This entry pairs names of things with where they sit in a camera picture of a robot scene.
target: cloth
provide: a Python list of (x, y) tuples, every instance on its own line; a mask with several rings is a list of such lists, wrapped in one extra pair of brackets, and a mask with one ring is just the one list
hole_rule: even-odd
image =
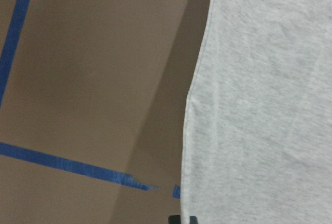
[(210, 0), (181, 218), (332, 223), (332, 0)]

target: painter's tape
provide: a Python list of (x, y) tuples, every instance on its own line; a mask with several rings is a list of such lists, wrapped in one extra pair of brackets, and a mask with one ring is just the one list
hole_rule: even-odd
[(181, 196), (181, 188), (180, 186), (175, 185), (173, 189), (173, 197), (180, 199)]
[(23, 27), (30, 0), (16, 0), (14, 12), (11, 17), (4, 48), (0, 57), (0, 106), (14, 59), (20, 33)]
[(38, 151), (20, 148), (2, 142), (0, 142), (0, 155), (24, 160), (27, 162), (37, 163), (58, 170), (68, 171), (104, 181), (110, 181), (112, 183), (121, 184), (136, 189), (149, 190), (159, 188), (146, 184), (140, 184), (139, 182), (135, 181), (129, 174), (124, 174), (86, 163), (48, 155)]

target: light gray cloth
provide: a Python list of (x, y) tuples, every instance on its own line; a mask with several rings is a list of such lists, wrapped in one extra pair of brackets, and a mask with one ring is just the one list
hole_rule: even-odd
[(332, 224), (332, 0), (210, 0), (182, 223)]

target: blue tape strip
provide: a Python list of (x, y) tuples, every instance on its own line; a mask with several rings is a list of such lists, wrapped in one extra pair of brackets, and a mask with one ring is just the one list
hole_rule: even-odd
[(159, 188), (146, 184), (140, 184), (135, 181), (129, 174), (124, 174), (121, 172), (116, 172), (13, 145), (8, 145), (2, 142), (0, 142), (0, 155), (24, 160), (27, 162), (37, 163), (58, 170), (68, 171), (104, 181), (110, 181), (112, 183), (121, 184), (136, 189), (149, 190)]
[(0, 107), (30, 0), (16, 0), (14, 12), (0, 57)]
[(180, 186), (175, 185), (173, 189), (173, 197), (180, 199), (181, 196), (181, 188)]

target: t-shirt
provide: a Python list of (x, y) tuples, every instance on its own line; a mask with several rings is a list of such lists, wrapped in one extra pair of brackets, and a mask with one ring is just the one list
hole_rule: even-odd
[(210, 0), (182, 223), (332, 223), (332, 0)]

